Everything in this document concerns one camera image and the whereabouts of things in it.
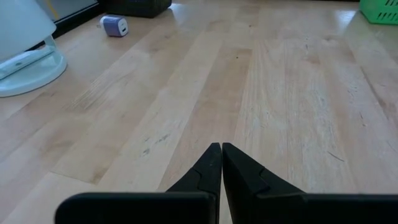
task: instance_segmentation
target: green basket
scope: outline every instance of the green basket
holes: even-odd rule
[[[359,8],[371,23],[398,25],[398,0],[361,0]]]

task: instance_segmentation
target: wooden floor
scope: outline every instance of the wooden floor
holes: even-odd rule
[[[99,19],[57,39],[58,80],[0,99],[3,224],[52,223],[79,192],[165,190],[211,142],[306,192],[398,193],[398,29],[358,3],[176,0],[121,39]]]

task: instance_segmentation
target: white fan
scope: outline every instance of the white fan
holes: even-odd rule
[[[35,0],[0,0],[0,97],[40,88],[67,67],[52,33],[56,27]],[[39,50],[26,51],[41,41]]]

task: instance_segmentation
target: green plastic crate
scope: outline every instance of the green plastic crate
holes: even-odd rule
[[[398,0],[361,0],[359,8],[371,23],[398,25]]]

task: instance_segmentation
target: light wood flooring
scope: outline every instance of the light wood flooring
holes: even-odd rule
[[[358,3],[176,0],[66,72],[0,99],[0,223],[52,223],[87,191],[163,191],[231,142],[306,192],[398,193],[398,29]],[[221,223],[231,223],[223,194]]]

